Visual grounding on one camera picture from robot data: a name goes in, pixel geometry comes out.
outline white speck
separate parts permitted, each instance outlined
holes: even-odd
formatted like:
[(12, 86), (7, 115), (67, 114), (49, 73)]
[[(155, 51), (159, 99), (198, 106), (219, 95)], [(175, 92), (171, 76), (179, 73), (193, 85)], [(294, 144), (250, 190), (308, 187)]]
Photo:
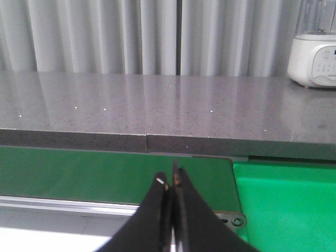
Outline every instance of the white speck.
[(160, 178), (158, 178), (158, 177), (156, 178), (156, 181), (158, 181), (158, 182), (159, 182), (160, 184), (162, 184), (162, 185), (164, 184), (164, 182), (162, 181), (162, 179), (160, 179)]

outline white blender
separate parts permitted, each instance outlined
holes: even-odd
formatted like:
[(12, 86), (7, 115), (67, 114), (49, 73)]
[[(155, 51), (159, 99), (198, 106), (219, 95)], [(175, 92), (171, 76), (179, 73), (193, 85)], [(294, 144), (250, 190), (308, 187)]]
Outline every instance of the white blender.
[(288, 76), (305, 87), (336, 88), (336, 0), (302, 0)]

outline blender control panel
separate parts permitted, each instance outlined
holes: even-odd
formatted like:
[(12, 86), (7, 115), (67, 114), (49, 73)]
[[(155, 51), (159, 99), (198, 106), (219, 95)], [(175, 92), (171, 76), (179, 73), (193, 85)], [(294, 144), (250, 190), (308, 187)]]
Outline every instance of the blender control panel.
[(319, 49), (313, 60), (311, 76), (322, 86), (336, 86), (336, 45)]

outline speckled quartz surface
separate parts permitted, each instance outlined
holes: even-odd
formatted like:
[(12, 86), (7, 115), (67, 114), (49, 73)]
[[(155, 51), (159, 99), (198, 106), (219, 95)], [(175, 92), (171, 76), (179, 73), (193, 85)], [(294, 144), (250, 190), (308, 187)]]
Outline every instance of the speckled quartz surface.
[(286, 77), (4, 71), (0, 144), (336, 160), (336, 91)]

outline metal screw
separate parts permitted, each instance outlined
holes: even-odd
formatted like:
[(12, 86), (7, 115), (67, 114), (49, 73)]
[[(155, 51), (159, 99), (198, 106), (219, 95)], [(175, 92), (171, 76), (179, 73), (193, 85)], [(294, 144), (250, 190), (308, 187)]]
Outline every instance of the metal screw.
[(232, 225), (239, 227), (243, 224), (243, 221), (240, 218), (234, 218), (232, 219)]

